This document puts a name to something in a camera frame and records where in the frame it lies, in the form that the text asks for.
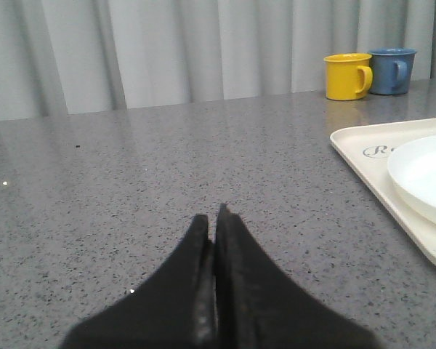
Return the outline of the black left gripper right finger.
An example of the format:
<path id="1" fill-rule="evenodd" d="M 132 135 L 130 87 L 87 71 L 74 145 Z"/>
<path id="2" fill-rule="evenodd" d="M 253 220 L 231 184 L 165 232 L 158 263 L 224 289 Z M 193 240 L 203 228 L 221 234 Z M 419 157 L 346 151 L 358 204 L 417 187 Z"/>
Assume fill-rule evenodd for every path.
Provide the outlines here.
<path id="1" fill-rule="evenodd" d="M 221 348 L 379 348 L 375 335 L 293 282 L 221 204 L 215 234 Z"/>

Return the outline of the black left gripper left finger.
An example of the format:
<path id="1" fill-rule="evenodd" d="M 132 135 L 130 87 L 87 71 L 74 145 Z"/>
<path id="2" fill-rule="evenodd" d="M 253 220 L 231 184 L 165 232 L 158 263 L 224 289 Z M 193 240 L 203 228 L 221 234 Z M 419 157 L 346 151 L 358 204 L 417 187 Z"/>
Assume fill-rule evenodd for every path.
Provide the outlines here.
<path id="1" fill-rule="evenodd" d="M 215 348 L 214 250 L 196 215 L 134 293 L 72 328 L 61 348 Z"/>

